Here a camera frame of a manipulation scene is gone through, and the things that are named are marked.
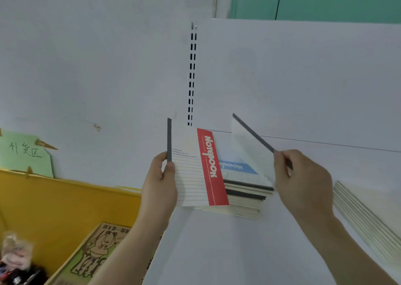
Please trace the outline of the slotted white shelf upright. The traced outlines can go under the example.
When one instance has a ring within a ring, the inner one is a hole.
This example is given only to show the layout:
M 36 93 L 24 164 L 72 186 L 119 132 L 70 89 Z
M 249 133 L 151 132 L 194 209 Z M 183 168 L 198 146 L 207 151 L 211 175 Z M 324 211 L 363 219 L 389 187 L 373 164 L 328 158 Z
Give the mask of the slotted white shelf upright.
M 197 55 L 197 23 L 191 22 L 190 29 L 190 44 L 189 44 L 189 72 L 187 75 L 188 80 L 188 115 L 187 125 L 193 125 L 193 110 L 194 110 L 194 83 L 195 83 L 195 61 Z

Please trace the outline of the person's left hand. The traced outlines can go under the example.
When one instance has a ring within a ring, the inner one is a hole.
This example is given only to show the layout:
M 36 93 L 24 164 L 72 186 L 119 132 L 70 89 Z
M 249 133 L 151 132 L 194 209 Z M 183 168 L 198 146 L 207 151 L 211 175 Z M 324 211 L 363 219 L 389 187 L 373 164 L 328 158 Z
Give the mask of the person's left hand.
M 146 217 L 168 219 L 176 207 L 178 197 L 176 184 L 163 182 L 162 167 L 167 161 L 167 154 L 164 151 L 152 160 L 143 183 L 140 213 Z

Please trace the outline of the green door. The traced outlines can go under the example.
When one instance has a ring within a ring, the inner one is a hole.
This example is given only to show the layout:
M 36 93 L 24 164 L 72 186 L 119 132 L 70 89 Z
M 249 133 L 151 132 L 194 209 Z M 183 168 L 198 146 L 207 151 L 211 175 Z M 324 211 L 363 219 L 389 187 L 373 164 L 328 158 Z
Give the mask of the green door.
M 231 0 L 228 17 L 401 24 L 401 0 Z

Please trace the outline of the white notebook with grey spine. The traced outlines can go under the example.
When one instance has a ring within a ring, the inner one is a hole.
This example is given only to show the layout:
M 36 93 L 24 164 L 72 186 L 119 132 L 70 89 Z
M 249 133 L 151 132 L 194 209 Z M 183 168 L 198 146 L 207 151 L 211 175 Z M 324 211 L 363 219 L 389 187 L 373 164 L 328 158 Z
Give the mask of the white notebook with grey spine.
M 231 142 L 238 156 L 275 187 L 274 153 L 277 150 L 235 113 L 231 119 Z

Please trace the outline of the stack of black-spined notebooks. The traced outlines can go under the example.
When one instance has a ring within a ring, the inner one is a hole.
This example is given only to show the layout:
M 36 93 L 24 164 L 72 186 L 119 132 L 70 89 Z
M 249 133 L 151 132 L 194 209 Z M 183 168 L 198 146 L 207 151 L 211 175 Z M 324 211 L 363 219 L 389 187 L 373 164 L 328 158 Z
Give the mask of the stack of black-spined notebooks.
M 227 192 L 228 206 L 196 207 L 202 211 L 256 220 L 273 186 L 243 161 L 219 161 Z

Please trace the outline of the green paper sign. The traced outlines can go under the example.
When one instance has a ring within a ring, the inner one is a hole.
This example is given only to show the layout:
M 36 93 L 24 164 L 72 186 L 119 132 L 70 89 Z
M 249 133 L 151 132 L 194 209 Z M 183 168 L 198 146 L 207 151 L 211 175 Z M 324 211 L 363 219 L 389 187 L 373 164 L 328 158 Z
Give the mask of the green paper sign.
M 51 156 L 37 145 L 38 136 L 0 129 L 0 169 L 26 172 L 53 178 Z

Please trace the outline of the yellow storage bin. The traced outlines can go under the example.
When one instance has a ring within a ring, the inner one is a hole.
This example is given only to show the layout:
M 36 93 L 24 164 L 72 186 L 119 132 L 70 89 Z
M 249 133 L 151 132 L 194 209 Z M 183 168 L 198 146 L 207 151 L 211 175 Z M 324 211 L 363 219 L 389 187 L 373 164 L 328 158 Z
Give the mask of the yellow storage bin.
M 132 227 L 140 204 L 134 190 L 0 170 L 0 248 L 16 233 L 51 276 L 102 222 Z

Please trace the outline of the red striped lined notebook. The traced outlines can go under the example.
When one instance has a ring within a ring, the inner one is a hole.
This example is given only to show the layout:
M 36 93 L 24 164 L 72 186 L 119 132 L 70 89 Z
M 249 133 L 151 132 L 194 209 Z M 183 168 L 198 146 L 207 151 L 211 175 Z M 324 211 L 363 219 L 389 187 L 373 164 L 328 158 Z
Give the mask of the red striped lined notebook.
M 175 166 L 178 206 L 229 205 L 212 131 L 168 118 L 167 161 Z

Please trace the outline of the person's left forearm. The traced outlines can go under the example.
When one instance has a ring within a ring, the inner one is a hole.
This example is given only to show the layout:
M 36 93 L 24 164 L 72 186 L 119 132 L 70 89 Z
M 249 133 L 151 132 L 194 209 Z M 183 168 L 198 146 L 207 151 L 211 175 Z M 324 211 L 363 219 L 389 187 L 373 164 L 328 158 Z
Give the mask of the person's left forearm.
M 175 204 L 142 207 L 129 234 L 88 285 L 141 285 L 174 208 Z

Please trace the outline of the leaning row of cream notebooks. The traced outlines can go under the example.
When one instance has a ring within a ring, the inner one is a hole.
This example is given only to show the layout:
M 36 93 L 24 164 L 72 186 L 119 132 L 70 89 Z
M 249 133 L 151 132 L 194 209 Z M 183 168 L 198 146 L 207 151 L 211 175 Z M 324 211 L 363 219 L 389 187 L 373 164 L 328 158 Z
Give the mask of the leaning row of cream notebooks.
M 380 260 L 401 270 L 401 207 L 388 194 L 337 181 L 334 206 Z

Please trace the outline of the crumpled clear plastic bag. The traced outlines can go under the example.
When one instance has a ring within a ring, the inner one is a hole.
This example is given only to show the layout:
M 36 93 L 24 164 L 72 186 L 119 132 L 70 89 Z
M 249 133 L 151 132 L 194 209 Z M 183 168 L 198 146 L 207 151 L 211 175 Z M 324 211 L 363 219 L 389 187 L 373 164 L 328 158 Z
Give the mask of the crumpled clear plastic bag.
M 33 243 L 15 232 L 3 235 L 0 249 L 0 285 L 45 285 L 47 272 L 32 262 Z

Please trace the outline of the cardboard box with cartoon print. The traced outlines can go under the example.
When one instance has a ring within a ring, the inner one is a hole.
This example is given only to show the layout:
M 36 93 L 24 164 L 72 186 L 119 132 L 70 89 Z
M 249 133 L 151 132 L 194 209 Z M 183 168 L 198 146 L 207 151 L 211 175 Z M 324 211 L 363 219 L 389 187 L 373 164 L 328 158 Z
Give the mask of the cardboard box with cartoon print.
M 131 227 L 100 223 L 44 285 L 88 285 Z

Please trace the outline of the person's right forearm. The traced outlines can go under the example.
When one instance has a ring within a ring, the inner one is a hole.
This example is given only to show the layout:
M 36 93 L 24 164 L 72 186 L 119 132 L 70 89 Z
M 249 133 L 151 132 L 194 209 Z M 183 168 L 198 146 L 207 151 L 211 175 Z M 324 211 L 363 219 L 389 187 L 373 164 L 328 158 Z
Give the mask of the person's right forearm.
M 398 285 L 356 243 L 333 212 L 295 215 L 294 218 L 337 285 Z

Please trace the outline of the person's right hand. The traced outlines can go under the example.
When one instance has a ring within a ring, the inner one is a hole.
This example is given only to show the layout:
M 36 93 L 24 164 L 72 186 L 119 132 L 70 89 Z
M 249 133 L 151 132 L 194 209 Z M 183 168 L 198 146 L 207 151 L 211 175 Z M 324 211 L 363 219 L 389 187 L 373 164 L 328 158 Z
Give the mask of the person's right hand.
M 319 223 L 332 219 L 333 180 L 330 173 L 298 150 L 281 151 L 287 158 L 289 180 L 275 186 L 297 222 Z

